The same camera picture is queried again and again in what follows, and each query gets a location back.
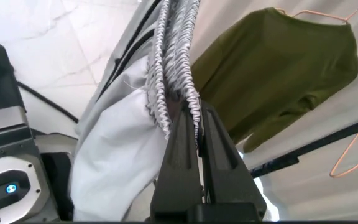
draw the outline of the beige curtain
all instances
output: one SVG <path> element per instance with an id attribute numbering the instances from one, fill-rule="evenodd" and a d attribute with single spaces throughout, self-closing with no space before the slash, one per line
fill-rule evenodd
<path id="1" fill-rule="evenodd" d="M 244 15 L 265 7 L 279 7 L 288 14 L 300 10 L 347 17 L 358 0 L 204 0 L 201 1 L 191 48 L 194 62 L 212 41 Z M 335 19 L 300 15 L 299 19 L 339 24 Z M 358 45 L 358 13 L 349 21 Z M 306 114 L 286 130 L 244 156 L 253 168 L 300 146 L 358 121 L 358 78 L 345 89 Z M 264 194 L 278 207 L 281 220 L 358 220 L 358 169 L 333 179 L 329 172 L 352 136 L 300 157 L 300 163 L 261 177 Z M 358 163 L 358 141 L 338 172 Z"/>

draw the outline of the olive green shirt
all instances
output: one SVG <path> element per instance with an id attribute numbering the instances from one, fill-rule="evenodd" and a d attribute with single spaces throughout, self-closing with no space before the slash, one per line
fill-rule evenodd
<path id="1" fill-rule="evenodd" d="M 234 143 L 253 151 L 358 74 L 350 24 L 317 24 L 267 8 L 221 34 L 192 65 L 203 100 Z"/>

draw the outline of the blue button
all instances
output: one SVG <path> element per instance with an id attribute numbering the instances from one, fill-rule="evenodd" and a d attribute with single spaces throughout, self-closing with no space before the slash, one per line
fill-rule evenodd
<path id="1" fill-rule="evenodd" d="M 16 185 L 14 185 L 14 184 L 8 185 L 8 186 L 6 187 L 6 193 L 8 193 L 8 194 L 13 193 L 13 192 L 15 192 L 16 190 L 17 190 L 17 187 L 16 187 Z"/>

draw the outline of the marble floor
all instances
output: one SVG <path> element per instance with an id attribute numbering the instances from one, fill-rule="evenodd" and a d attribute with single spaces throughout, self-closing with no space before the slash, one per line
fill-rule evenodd
<path id="1" fill-rule="evenodd" d="M 80 117 L 139 0 L 0 0 L 0 44 L 15 76 Z M 21 91 L 32 128 L 75 136 L 74 124 Z"/>

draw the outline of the copper wire hanger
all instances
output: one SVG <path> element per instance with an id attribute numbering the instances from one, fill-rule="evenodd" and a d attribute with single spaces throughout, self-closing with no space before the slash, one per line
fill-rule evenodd
<path id="1" fill-rule="evenodd" d="M 356 134 L 356 136 L 354 136 L 353 140 L 351 141 L 351 143 L 346 147 L 345 151 L 342 153 L 342 155 L 339 157 L 338 161 L 336 161 L 333 169 L 330 171 L 329 176 L 332 178 L 336 178 L 336 177 L 343 177 L 346 174 L 349 174 L 351 172 L 353 172 L 355 169 L 358 168 L 358 164 L 356 164 L 354 167 L 348 169 L 345 172 L 342 172 L 340 174 L 334 174 L 336 168 L 338 167 L 338 165 L 342 162 L 343 158 L 345 157 L 346 153 L 349 151 L 349 149 L 353 146 L 353 144 L 355 143 L 356 139 L 358 137 L 358 133 Z"/>
<path id="2" fill-rule="evenodd" d="M 284 13 L 284 9 L 280 9 L 280 8 L 276 8 L 276 10 Z M 326 17 L 330 17 L 330 18 L 334 18 L 334 19 L 339 19 L 341 21 L 344 21 L 344 22 L 347 22 L 351 17 L 353 17 L 356 13 L 358 12 L 358 9 L 356 9 L 352 14 L 350 14 L 349 16 L 347 16 L 346 18 L 342 18 L 342 17 L 338 17 L 338 16 L 333 16 L 333 15 L 330 15 L 330 14 L 325 14 L 325 13 L 322 13 L 322 12 L 316 12 L 316 11 L 311 11 L 311 10 L 302 10 L 298 13 L 296 13 L 295 15 L 293 15 L 292 17 L 295 17 L 299 14 L 302 14 L 302 13 L 310 13 L 310 14 L 316 14 L 316 15 L 320 15 L 320 16 L 326 16 Z"/>

